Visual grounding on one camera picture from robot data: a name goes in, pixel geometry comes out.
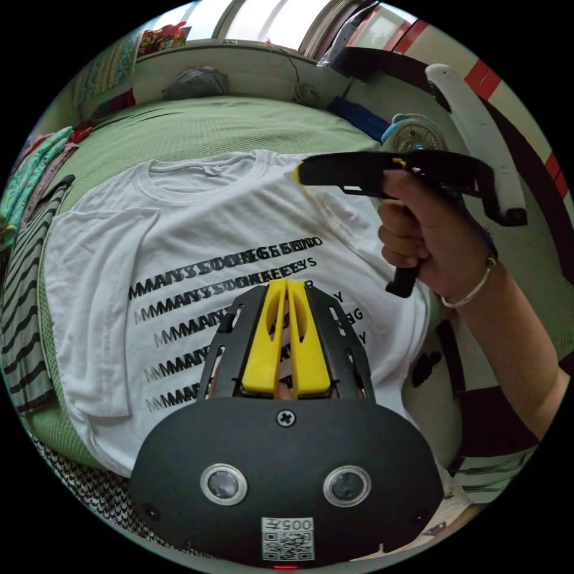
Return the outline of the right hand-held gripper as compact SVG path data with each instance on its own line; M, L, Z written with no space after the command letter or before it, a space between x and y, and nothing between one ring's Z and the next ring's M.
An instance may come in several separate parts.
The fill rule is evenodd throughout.
M504 269L500 267L499 254L495 246L487 240L486 232L473 219L463 203L454 199L455 195L464 192L476 195L483 201L486 215L496 223L526 224L525 208L516 205L501 208L499 193L496 191L496 175L492 168L482 161L466 155L443 151L414 151L403 155L386 152L324 154L308 157L299 162L292 176L296 183L306 187L338 186L344 188L346 185L357 185L365 195L379 196L382 203L389 199L389 195L382 191L386 171L404 171L414 175L426 187L466 216L477 227L494 255L495 278L489 280L485 292L488 293L497 286L503 288L505 295L515 292L516 286L506 277ZM416 281L419 280L420 266L393 267L395 275L386 286L387 292L402 298L409 297Z

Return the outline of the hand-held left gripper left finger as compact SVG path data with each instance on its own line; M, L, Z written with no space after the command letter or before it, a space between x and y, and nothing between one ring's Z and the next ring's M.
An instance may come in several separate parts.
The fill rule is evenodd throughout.
M287 282L272 280L264 293L242 374L246 393L277 396Z

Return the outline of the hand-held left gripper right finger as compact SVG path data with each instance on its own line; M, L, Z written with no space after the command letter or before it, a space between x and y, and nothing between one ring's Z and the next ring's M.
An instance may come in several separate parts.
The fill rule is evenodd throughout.
M287 281L292 390L296 398L326 394L331 380L309 296L301 282Z

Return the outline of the person's right hand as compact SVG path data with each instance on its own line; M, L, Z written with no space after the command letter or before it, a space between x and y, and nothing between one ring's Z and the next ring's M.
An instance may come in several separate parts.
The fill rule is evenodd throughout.
M396 268L420 266L418 278L448 307L475 307L496 264L477 227L414 175L386 171L378 208L382 256Z

